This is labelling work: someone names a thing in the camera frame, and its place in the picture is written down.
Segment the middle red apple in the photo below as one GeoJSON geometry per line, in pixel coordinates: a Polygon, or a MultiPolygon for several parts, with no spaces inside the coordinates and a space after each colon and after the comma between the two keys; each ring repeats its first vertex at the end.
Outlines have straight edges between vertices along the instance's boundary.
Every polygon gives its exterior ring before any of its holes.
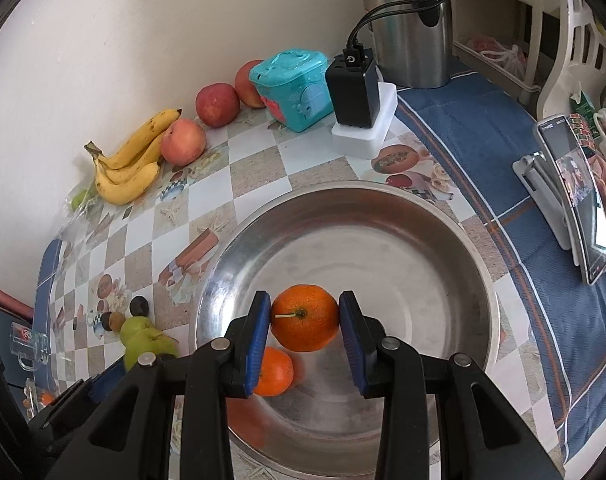
{"type": "Polygon", "coordinates": [[[210,128],[221,128],[240,113],[239,96],[231,84],[217,82],[203,87],[196,95],[196,112],[210,128]]]}

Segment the teal plastic box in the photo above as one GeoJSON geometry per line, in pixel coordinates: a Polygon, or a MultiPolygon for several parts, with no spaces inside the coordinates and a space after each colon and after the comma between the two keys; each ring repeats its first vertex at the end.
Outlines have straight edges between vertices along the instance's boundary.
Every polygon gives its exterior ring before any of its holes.
{"type": "Polygon", "coordinates": [[[252,67],[249,80],[277,122],[302,132],[333,111],[323,52],[281,51],[252,67]]]}

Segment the clear container with orange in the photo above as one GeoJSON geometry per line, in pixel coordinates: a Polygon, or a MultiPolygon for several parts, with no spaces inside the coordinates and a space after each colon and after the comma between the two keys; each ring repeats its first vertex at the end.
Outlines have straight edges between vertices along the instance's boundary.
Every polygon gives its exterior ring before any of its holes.
{"type": "Polygon", "coordinates": [[[46,406],[55,400],[53,393],[38,388],[32,379],[28,378],[23,388],[23,401],[22,405],[26,410],[26,417],[32,419],[38,412],[44,410],[46,406]]]}

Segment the silver metal plate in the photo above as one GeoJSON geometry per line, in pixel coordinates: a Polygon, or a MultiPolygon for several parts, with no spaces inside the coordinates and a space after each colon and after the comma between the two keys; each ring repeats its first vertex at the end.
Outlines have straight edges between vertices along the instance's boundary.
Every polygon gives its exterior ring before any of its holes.
{"type": "Polygon", "coordinates": [[[377,342],[482,370],[497,360],[492,280],[462,227],[388,186],[333,182],[288,193],[245,219],[216,249],[192,329],[222,336],[254,296],[315,285],[344,321],[324,348],[293,352],[294,381],[272,398],[227,403],[230,439],[261,465],[300,479],[362,479],[376,469],[383,419],[377,342]]]}

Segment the brown fruit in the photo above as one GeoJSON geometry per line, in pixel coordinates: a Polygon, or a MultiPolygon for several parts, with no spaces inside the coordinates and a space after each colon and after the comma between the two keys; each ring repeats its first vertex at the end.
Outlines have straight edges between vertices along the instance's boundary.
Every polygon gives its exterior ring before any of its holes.
{"type": "Polygon", "coordinates": [[[120,333],[125,322],[125,316],[121,312],[111,312],[108,318],[108,327],[111,332],[120,333]]]}

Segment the dark avocado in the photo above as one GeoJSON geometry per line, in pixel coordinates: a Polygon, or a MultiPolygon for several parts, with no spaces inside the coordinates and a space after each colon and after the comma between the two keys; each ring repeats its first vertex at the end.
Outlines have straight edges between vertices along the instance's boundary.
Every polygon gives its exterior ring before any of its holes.
{"type": "Polygon", "coordinates": [[[149,302],[144,296],[135,296],[131,299],[128,310],[130,310],[132,316],[148,318],[150,312],[149,302]]]}

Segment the clear container with green fruits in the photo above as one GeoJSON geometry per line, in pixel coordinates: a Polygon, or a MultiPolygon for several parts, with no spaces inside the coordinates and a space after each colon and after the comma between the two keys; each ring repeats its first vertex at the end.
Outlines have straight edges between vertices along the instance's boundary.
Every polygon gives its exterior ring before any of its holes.
{"type": "Polygon", "coordinates": [[[97,193],[95,185],[83,181],[72,188],[62,207],[64,224],[57,237],[70,244],[103,242],[114,218],[114,207],[97,193]]]}

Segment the green mango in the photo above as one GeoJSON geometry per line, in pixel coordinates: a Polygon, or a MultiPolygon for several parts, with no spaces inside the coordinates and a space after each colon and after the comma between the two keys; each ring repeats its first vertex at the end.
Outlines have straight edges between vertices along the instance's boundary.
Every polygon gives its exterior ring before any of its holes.
{"type": "Polygon", "coordinates": [[[177,341],[155,327],[149,318],[132,316],[127,318],[120,329],[120,339],[124,346],[124,367],[128,372],[138,357],[151,352],[156,356],[179,357],[177,341]]]}

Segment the glass mug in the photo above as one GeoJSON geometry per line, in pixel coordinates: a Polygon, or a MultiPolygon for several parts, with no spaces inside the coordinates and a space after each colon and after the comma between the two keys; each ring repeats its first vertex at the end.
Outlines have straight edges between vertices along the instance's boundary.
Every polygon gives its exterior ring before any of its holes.
{"type": "Polygon", "coordinates": [[[37,330],[12,322],[10,352],[17,357],[19,366],[26,372],[35,372],[49,361],[48,336],[37,330]]]}

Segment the orange with stem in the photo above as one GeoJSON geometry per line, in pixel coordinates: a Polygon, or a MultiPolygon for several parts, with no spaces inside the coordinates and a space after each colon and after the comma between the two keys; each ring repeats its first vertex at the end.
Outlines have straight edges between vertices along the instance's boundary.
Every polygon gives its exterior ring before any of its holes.
{"type": "Polygon", "coordinates": [[[293,285],[271,303],[271,332],[294,352],[325,348],[339,330],[339,306],[316,285],[293,285]]]}

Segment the dark plum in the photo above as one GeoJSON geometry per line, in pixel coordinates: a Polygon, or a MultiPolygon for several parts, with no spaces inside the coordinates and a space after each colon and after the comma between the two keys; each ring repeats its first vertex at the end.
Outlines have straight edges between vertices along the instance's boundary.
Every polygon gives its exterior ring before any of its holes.
{"type": "Polygon", "coordinates": [[[112,330],[112,328],[110,327],[110,316],[111,316],[110,312],[104,312],[104,313],[102,313],[102,316],[100,317],[100,323],[102,323],[102,327],[107,332],[111,332],[111,330],[112,330]]]}

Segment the right red apple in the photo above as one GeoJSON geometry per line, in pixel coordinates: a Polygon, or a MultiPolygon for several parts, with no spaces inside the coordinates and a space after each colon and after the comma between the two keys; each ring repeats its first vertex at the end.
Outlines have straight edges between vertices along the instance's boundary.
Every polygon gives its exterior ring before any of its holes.
{"type": "Polygon", "coordinates": [[[265,107],[259,92],[256,91],[254,84],[249,78],[250,70],[260,63],[262,63],[262,60],[252,60],[243,64],[239,68],[235,76],[235,83],[233,84],[240,101],[245,104],[246,107],[253,108],[253,110],[259,110],[260,108],[265,107]]]}

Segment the front red apple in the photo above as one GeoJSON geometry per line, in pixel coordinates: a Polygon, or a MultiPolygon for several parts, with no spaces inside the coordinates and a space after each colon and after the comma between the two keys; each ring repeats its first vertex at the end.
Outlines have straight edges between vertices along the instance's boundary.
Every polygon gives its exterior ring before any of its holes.
{"type": "Polygon", "coordinates": [[[207,136],[193,120],[179,118],[163,133],[161,156],[171,165],[184,167],[205,150],[207,136]]]}

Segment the black power adapter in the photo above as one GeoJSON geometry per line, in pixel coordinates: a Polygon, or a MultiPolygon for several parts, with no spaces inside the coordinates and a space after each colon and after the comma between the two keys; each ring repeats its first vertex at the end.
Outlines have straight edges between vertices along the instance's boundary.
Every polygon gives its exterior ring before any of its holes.
{"type": "Polygon", "coordinates": [[[346,47],[325,73],[337,123],[369,129],[380,110],[380,96],[373,52],[360,42],[346,47]]]}

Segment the yellow banana bunch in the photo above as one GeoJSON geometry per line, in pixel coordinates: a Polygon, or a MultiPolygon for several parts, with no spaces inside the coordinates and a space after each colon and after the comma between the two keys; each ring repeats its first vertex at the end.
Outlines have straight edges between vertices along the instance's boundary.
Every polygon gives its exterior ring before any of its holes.
{"type": "Polygon", "coordinates": [[[95,166],[95,188],[107,203],[125,205],[143,194],[160,172],[163,133],[181,117],[180,108],[161,110],[149,118],[117,150],[106,156],[90,141],[84,150],[95,166]]]}

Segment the smartphone on stand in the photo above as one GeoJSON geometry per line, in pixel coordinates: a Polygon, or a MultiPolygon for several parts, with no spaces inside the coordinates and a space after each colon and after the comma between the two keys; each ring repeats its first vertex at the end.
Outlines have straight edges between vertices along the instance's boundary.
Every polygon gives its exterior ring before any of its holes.
{"type": "Polygon", "coordinates": [[[576,266],[595,285],[606,272],[606,211],[584,149],[563,115],[538,122],[534,136],[560,191],[576,266]]]}

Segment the red apple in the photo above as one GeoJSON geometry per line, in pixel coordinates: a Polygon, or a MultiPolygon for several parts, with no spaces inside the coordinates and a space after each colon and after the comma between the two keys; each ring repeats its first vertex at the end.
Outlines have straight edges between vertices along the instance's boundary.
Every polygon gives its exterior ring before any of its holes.
{"type": "Polygon", "coordinates": [[[171,165],[184,167],[205,150],[207,136],[193,120],[179,118],[163,133],[161,156],[171,165]]]}
{"type": "Polygon", "coordinates": [[[240,113],[239,96],[231,84],[217,82],[203,87],[196,95],[196,112],[210,128],[221,128],[240,113]]]}
{"type": "Polygon", "coordinates": [[[240,101],[245,104],[246,107],[253,108],[253,110],[259,110],[260,108],[265,107],[259,92],[256,91],[254,84],[249,78],[250,70],[260,63],[262,63],[262,60],[252,60],[243,64],[239,68],[235,76],[235,83],[233,84],[240,101]]]}

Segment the large front orange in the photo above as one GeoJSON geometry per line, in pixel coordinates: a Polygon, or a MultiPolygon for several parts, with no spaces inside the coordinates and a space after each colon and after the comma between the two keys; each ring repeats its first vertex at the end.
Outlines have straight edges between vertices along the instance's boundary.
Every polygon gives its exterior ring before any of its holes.
{"type": "Polygon", "coordinates": [[[259,381],[253,393],[268,398],[286,392],[294,380],[293,363],[288,353],[275,348],[266,348],[260,370],[259,381]]]}

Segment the steel kettle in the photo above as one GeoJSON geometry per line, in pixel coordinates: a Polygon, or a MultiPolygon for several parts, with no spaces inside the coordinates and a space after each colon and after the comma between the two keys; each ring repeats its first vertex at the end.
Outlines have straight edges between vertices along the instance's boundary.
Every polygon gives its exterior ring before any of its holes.
{"type": "MultiPolygon", "coordinates": [[[[366,10],[399,0],[364,0],[366,10]]],[[[373,52],[385,81],[417,89],[440,88],[451,76],[452,6],[380,18],[369,24],[373,52]]]]}

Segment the white phone stand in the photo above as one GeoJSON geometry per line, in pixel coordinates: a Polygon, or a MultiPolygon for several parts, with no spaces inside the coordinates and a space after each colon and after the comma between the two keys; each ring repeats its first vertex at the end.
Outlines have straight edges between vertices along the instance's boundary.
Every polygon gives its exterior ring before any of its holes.
{"type": "Polygon", "coordinates": [[[512,164],[512,170],[533,198],[559,246],[570,252],[574,266],[579,266],[576,241],[568,226],[568,215],[562,204],[560,186],[554,180],[549,162],[541,152],[536,152],[516,160],[512,164]]]}

